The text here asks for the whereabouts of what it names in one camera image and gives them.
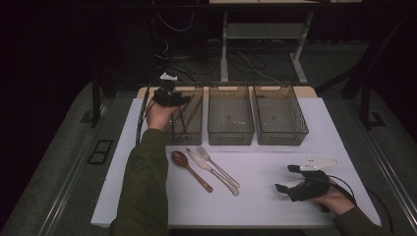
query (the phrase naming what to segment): floor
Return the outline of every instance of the floor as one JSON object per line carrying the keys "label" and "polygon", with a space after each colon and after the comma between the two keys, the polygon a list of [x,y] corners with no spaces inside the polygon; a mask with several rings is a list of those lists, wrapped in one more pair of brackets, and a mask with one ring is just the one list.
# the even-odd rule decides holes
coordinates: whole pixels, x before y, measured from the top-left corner
{"label": "floor", "polygon": [[[288,57],[295,46],[291,40],[231,41],[229,81],[277,80],[297,85],[296,72]],[[346,71],[362,57],[367,46],[362,42],[306,44],[300,60],[309,81],[307,86],[316,88]],[[175,72],[184,82],[220,81],[219,42],[210,41],[208,48],[206,62],[196,62],[176,52],[176,62],[167,72],[173,75]],[[417,199],[416,143],[375,92],[371,94],[371,111],[378,112],[386,125],[366,130],[358,118],[360,97],[343,99],[340,95],[343,86],[344,82],[337,84],[321,92],[319,97],[325,100],[364,185],[372,191],[369,193],[383,227],[389,228],[392,221],[396,235],[416,235],[415,221],[410,223],[409,220],[416,215],[415,202],[411,201]],[[89,221],[136,91],[120,89],[115,98],[102,97],[102,118],[95,128],[86,122],[91,111],[90,92],[88,85],[74,100],[1,236],[108,234],[107,229],[91,225]],[[109,156],[102,165],[87,164],[99,140],[113,141]],[[382,164],[387,163],[393,174],[385,171],[387,166]],[[306,229],[304,233],[339,235],[334,228]],[[290,234],[267,230],[234,231],[228,235]]]}

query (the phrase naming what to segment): dark background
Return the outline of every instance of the dark background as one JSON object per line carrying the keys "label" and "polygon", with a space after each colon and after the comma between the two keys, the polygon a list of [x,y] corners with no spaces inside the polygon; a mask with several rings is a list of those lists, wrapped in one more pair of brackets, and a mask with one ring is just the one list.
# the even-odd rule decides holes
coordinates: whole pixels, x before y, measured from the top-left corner
{"label": "dark background", "polygon": [[[369,79],[417,141],[417,48],[414,42],[417,18],[416,9],[410,7],[410,2],[380,1],[368,7],[365,2],[361,8],[341,8],[337,12],[322,9],[315,14],[309,41],[378,43],[410,13],[385,48]],[[218,13],[197,14],[197,27],[185,34],[152,24],[149,20],[154,17],[152,12],[122,15],[91,12],[83,15],[77,4],[80,3],[0,3],[4,119],[1,133],[2,149],[5,150],[0,159],[0,229],[73,100],[90,82],[94,69],[99,69],[104,93],[113,96],[118,89],[139,88],[158,74],[159,61],[153,56],[158,35],[171,40],[178,48],[189,50],[196,60],[205,59],[207,38],[220,38],[221,30],[213,27],[221,22]],[[253,14],[251,21],[269,21],[267,15]],[[231,19],[247,18],[245,14],[234,14]],[[177,19],[179,26],[188,22],[188,18],[174,16],[172,19]]]}

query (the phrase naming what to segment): wooden spoon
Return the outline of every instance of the wooden spoon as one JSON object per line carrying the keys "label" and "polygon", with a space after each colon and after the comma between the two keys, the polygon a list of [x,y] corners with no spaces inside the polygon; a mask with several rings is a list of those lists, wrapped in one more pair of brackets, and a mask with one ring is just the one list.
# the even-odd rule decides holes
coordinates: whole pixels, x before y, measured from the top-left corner
{"label": "wooden spoon", "polygon": [[183,152],[179,150],[174,150],[172,151],[171,158],[176,165],[190,170],[190,172],[194,175],[194,177],[196,177],[196,179],[200,182],[200,184],[202,184],[203,187],[205,187],[205,189],[209,193],[212,192],[212,187],[190,167],[190,165],[188,164],[187,156]]}

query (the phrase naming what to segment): white cord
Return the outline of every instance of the white cord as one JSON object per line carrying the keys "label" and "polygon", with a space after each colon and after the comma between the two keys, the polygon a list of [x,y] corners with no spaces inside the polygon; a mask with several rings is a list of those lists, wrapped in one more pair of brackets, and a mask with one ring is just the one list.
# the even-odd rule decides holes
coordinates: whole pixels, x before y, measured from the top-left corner
{"label": "white cord", "polygon": [[157,16],[159,17],[159,19],[163,22],[163,24],[164,25],[166,25],[167,27],[169,27],[170,29],[172,29],[172,30],[175,30],[175,31],[186,31],[186,30],[188,30],[192,25],[193,25],[193,21],[194,21],[194,12],[193,12],[193,14],[191,15],[191,22],[190,22],[190,24],[186,27],[186,28],[184,28],[184,29],[176,29],[176,28],[174,28],[174,27],[172,27],[172,26],[170,26],[169,25],[169,23],[167,23],[160,15],[159,15],[159,13],[157,12],[156,13],[157,14]]}
{"label": "white cord", "polygon": [[278,82],[278,80],[276,80],[276,79],[274,79],[274,78],[271,78],[271,77],[269,77],[269,76],[266,76],[266,75],[264,75],[264,74],[262,74],[261,72],[259,72],[258,70],[257,70],[257,68],[255,68],[255,66],[254,65],[252,65],[252,63],[248,60],[248,58],[246,58],[246,56],[245,55],[243,55],[241,52],[239,52],[239,51],[236,51],[237,53],[239,53],[248,63],[249,63],[249,65],[252,67],[252,69],[254,69],[258,74],[260,74],[261,76],[263,76],[263,77],[265,77],[265,78],[267,78],[267,79],[270,79],[270,80],[273,80],[273,81],[275,81],[275,82]]}

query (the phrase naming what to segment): person's arm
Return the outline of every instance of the person's arm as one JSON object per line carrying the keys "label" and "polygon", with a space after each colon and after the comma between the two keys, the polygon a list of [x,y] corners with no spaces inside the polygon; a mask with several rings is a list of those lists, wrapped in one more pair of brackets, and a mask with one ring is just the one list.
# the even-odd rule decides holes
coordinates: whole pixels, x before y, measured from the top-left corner
{"label": "person's arm", "polygon": [[117,216],[110,235],[167,235],[168,201],[165,182],[168,171],[166,139],[161,130],[176,108],[153,101],[147,107],[148,129],[129,155]]}
{"label": "person's arm", "polygon": [[328,192],[313,199],[334,213],[334,224],[342,236],[392,236],[388,230],[374,224],[368,216],[340,191],[330,186]]}

